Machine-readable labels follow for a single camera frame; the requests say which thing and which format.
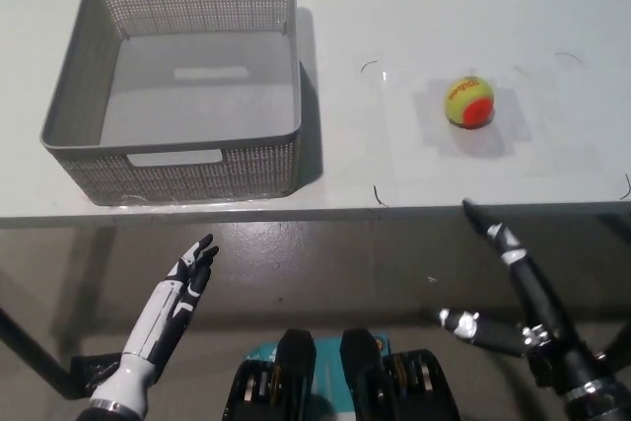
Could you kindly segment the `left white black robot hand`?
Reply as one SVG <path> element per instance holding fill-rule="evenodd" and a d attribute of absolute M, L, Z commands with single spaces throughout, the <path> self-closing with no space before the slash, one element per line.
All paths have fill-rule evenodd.
<path fill-rule="evenodd" d="M 143 420 L 148 390 L 162 375 L 211 276 L 219 248 L 206 235 L 155 287 L 122 350 L 113 374 L 93 392 L 80 420 Z"/>

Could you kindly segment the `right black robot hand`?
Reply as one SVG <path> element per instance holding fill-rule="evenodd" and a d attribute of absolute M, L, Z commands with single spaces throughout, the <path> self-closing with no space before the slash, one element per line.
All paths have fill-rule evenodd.
<path fill-rule="evenodd" d="M 551 283 L 508 225 L 468 199 L 461 206 L 508 270 L 526 322 L 511 325 L 479 312 L 443 308 L 436 313 L 440 327 L 470 345 L 525 358 L 538 386 L 570 399 L 611 385 L 613 371 L 580 337 Z"/>

